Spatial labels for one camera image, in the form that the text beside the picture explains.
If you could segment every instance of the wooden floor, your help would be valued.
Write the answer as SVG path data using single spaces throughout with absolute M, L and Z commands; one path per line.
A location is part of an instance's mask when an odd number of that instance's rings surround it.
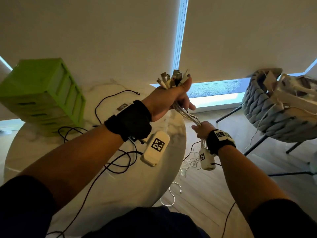
M 203 112 L 196 114 L 200 121 L 207 120 L 216 126 L 216 120 L 224 116 L 231 109 Z M 199 141 L 195 132 L 191 129 L 190 121 L 185 121 L 187 131 L 186 154 L 194 142 Z M 237 148 L 244 152 L 249 145 L 250 139 L 256 132 L 242 111 L 238 111 L 218 124 L 218 128 L 228 132 L 234 139 Z M 261 134 L 258 133 L 252 141 L 254 144 Z M 293 144 L 283 143 L 271 138 L 265 140 L 256 148 L 248 158 L 252 160 L 267 174 L 279 172 L 294 172 L 308 170 L 307 162 L 317 151 L 317 140 L 306 141 L 296 148 L 289 155 L 285 151 Z M 179 187 L 172 184 L 171 190 L 176 197 L 171 211 L 181 212 L 189 215 L 197 226 L 203 228 L 210 237 L 220 238 L 223 232 L 224 223 L 228 211 L 234 200 L 228 190 L 224 179 L 222 168 L 217 166 L 213 171 L 187 170 L 186 177 L 179 175 L 176 182 L 182 186 L 182 193 Z M 317 185 L 309 175 L 276 177 L 274 181 L 308 213 L 314 220 L 317 220 Z M 162 201 L 171 204 L 172 195 L 167 191 Z M 224 237 L 253 237 L 252 232 L 242 216 L 239 208 L 235 205 L 228 218 Z

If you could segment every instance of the black wrist strap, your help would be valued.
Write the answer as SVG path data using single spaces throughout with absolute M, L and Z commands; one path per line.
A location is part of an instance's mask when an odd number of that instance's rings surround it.
M 209 133 L 206 143 L 208 150 L 216 155 L 218 155 L 219 149 L 225 145 L 232 145 L 236 148 L 233 138 L 228 133 L 219 129 L 215 129 Z
M 137 140 L 145 139 L 152 130 L 151 118 L 147 107 L 140 100 L 136 100 L 120 113 L 106 120 L 105 126 L 114 134 L 120 135 L 123 141 L 127 141 L 130 137 Z

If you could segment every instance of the white window shade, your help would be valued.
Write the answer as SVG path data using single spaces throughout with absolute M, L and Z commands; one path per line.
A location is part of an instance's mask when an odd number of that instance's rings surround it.
M 316 10 L 317 0 L 189 0 L 179 68 L 201 82 L 304 72 L 317 58 Z
M 0 55 L 61 57 L 80 84 L 171 72 L 180 0 L 2 0 Z

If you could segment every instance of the marble table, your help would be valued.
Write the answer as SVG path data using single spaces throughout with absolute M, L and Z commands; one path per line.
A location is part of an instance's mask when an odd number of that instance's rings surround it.
M 97 84 L 92 87 L 83 87 L 87 99 L 84 113 L 84 128 L 90 130 L 92 125 L 98 124 L 94 115 L 94 108 L 99 101 L 109 95 L 123 90 L 140 92 L 138 96 L 133 92 L 124 92 L 117 96 L 105 99 L 99 106 L 97 113 L 101 120 L 106 120 L 113 111 L 124 102 L 143 99 L 154 88 L 150 85 L 144 87 L 125 87 L 111 81 L 110 83 Z M 123 174 L 113 174 L 106 170 L 96 181 L 91 189 L 86 203 L 74 223 L 65 232 L 68 236 L 82 236 L 89 231 L 101 228 L 104 224 L 121 216 L 133 208 L 152 206 L 169 188 L 181 166 L 185 147 L 186 129 L 182 116 L 174 110 L 169 111 L 160 120 L 151 123 L 152 132 L 164 130 L 171 140 L 166 148 L 162 160 L 156 167 L 149 167 L 140 160 L 140 155 L 135 164 Z M 61 137 L 42 137 L 34 132 L 29 124 L 24 124 L 14 138 L 5 163 L 5 181 L 14 177 L 19 171 L 29 164 L 53 150 L 63 143 Z M 138 151 L 143 152 L 145 144 L 136 143 Z M 120 149 L 132 151 L 131 142 L 125 142 Z M 113 160 L 121 152 L 116 152 L 110 159 Z M 119 159 L 118 164 L 126 165 L 128 157 Z M 114 171 L 124 168 L 111 166 Z M 49 231 L 64 230 L 78 212 L 84 197 L 90 187 L 88 184 L 69 204 L 53 216 Z

